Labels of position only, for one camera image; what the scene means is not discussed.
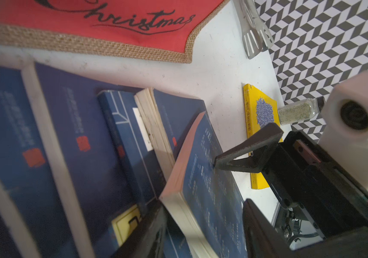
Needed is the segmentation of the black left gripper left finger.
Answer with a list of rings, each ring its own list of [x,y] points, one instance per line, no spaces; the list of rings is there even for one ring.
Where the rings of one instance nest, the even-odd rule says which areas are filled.
[[[113,254],[113,257],[162,258],[166,229],[166,209],[161,201],[156,201],[126,242]]]

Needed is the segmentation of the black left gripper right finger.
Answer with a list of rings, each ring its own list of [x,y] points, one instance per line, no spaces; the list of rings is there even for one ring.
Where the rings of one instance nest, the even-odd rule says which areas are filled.
[[[243,226],[249,258],[368,258],[367,227],[291,250],[251,199],[243,205]]]

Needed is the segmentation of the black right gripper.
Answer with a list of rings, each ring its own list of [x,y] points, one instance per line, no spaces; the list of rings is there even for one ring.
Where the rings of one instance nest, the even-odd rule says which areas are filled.
[[[269,123],[215,158],[214,168],[262,173],[282,207],[297,207],[329,239],[368,228],[368,191],[301,131]]]

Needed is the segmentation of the blue book text back cover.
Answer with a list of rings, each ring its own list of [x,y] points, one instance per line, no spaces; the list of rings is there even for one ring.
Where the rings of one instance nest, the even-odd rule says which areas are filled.
[[[192,124],[160,200],[197,258],[246,258],[243,198],[206,113]]]

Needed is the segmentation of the dark blue book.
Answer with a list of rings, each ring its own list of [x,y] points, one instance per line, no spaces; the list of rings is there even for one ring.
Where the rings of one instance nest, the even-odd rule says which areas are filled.
[[[164,178],[169,179],[188,131],[205,102],[147,88],[134,96]]]

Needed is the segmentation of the blue book yellow label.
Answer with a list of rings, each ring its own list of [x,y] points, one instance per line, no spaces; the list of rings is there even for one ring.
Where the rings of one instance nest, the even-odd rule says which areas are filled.
[[[21,75],[79,255],[109,258],[165,186],[138,89],[40,63]]]

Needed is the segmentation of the red burlap Christmas bag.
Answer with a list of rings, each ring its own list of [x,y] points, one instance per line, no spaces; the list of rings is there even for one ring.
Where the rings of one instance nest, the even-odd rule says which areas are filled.
[[[0,1],[0,45],[191,63],[226,1]]]

